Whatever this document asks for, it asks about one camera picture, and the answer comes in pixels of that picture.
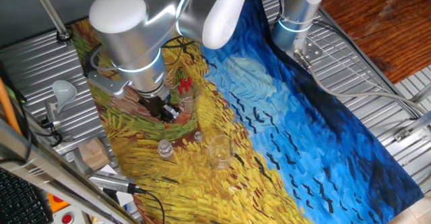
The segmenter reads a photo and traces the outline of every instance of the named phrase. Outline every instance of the red object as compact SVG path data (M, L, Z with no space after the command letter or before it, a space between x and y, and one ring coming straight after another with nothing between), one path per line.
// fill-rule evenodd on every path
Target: red object
M61 221L62 221L64 224L70 224L70 223L72 223L72 220L73 220L73 217L72 217L71 215L69 215L69 214L66 214L66 215L61 219Z
M57 197L57 196L54 196L53 197L53 199L54 199L54 201L55 202L57 202L57 203L62 203L64 200L62 200L62 199L60 199L59 197Z

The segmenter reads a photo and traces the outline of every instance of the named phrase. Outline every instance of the metal clamp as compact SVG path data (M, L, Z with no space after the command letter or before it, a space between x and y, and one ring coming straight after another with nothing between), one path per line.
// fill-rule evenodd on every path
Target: metal clamp
M305 68L309 69L311 68L310 61L302 54L302 51L300 49L296 49L294 51L295 59L299 60L299 63Z
M124 87L129 82L122 77L119 80L113 81L97 71L90 71L88 73L88 80L106 93L111 94L118 99L124 98Z
M397 140L397 142L400 142L407 137L410 137L414 133L418 132L419 130L423 129L424 127L427 127L429 124L431 124L431 112L428 112L427 114L421 116L419 119L415 120L413 123L403 128L393 137L395 138L395 140Z

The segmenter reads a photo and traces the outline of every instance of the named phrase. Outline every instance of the glass cup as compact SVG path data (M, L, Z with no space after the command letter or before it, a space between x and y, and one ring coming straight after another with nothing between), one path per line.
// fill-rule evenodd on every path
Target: glass cup
M175 89L176 97L178 98L178 107L187 114L193 114L197 111L197 99L201 95L201 88L196 83L192 83L192 88L189 91L183 89L181 95L178 88Z
M224 170L230 166L236 154L236 143L226 135L214 137L208 145L209 162L215 169Z

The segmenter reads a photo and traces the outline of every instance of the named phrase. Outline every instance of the metal bracket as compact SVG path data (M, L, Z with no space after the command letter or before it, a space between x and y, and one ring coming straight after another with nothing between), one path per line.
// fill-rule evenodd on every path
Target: metal bracket
M427 86L425 86L425 88L421 89L410 100L415 102L415 103L420 103L422 100L425 100L430 95L431 95L431 83L429 83Z
M124 87L128 81L122 77L119 80L113 81L97 71L90 71L88 73L88 80L118 99L123 99L125 96Z
M415 120L413 123L403 128L393 137L395 138L395 140L397 140L397 142L400 142L407 137L412 136L414 133L418 132L424 127L427 127L429 124L431 124L431 112L428 112L427 114L421 116L419 119Z
M323 51L316 44L314 44L310 39L307 38L305 40L304 55L308 61L311 62L313 60L316 60L320 58L322 54L323 54Z

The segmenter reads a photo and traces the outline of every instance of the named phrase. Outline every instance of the silver cylinder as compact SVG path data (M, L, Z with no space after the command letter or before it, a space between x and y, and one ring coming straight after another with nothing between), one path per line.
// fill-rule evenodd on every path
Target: silver cylinder
M275 44L293 58L296 49L303 49L308 29L319 10L320 2L284 0L284 11L272 31Z
M166 67L159 48L148 50L160 38L155 34L161 32L149 32L143 0L123 1L96 0L90 9L90 22L112 63L131 87L154 91L163 83Z

